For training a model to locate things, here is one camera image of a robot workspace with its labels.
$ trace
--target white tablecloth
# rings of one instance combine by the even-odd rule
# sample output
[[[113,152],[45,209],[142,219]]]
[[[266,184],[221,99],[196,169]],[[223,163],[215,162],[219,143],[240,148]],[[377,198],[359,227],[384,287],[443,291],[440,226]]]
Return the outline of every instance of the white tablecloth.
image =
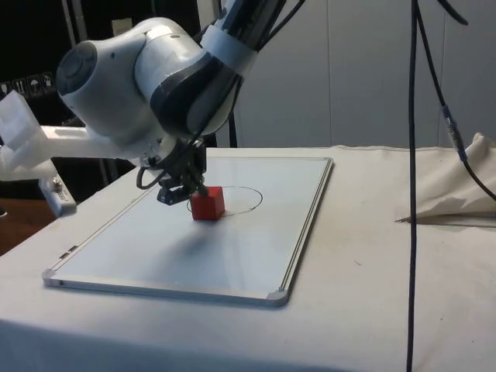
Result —
[[[452,156],[423,150],[419,163],[438,151]],[[408,153],[211,153],[334,158],[289,303],[267,309],[45,288],[43,270],[139,196],[132,172],[0,257],[0,370],[404,370],[409,225],[394,222],[394,208]],[[419,226],[418,237],[415,370],[494,371],[496,231]]]

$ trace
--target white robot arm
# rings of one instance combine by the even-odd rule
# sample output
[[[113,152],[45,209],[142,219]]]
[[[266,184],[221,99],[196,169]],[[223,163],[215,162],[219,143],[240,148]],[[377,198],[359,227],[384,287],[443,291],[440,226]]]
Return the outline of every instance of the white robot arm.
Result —
[[[40,127],[11,93],[0,102],[0,181],[51,179],[51,157],[110,157],[141,168],[139,188],[160,183],[158,200],[168,205],[205,193],[198,139],[228,119],[285,2],[231,0],[199,44],[162,18],[80,43],[60,62],[56,84],[85,128]],[[144,171],[155,181],[142,185]]]

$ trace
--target red cube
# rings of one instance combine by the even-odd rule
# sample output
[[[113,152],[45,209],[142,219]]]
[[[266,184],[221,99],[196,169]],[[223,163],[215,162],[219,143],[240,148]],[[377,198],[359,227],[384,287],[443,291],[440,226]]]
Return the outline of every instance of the red cube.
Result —
[[[191,196],[191,211],[195,221],[217,221],[226,210],[224,194],[219,186],[207,187],[208,196],[195,192]]]

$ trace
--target white wall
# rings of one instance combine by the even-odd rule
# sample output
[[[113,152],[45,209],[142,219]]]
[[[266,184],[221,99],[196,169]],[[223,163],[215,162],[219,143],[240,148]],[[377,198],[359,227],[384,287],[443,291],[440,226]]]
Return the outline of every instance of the white wall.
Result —
[[[468,27],[446,23],[443,90],[465,145],[475,132],[496,140],[496,1],[451,0]],[[439,142],[450,146],[439,126]]]
[[[469,27],[420,1],[436,69],[466,143],[496,138],[496,2],[451,2]],[[409,40],[408,1],[308,0],[243,86],[240,146],[407,146]],[[417,71],[418,145],[449,146],[420,44]]]

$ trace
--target whiteboard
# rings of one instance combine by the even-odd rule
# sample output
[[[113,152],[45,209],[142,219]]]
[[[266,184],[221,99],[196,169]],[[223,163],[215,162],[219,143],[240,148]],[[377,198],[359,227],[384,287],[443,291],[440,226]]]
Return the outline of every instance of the whiteboard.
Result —
[[[332,167],[329,158],[209,157],[226,214],[193,221],[188,203],[145,192],[43,273],[46,285],[283,305]]]

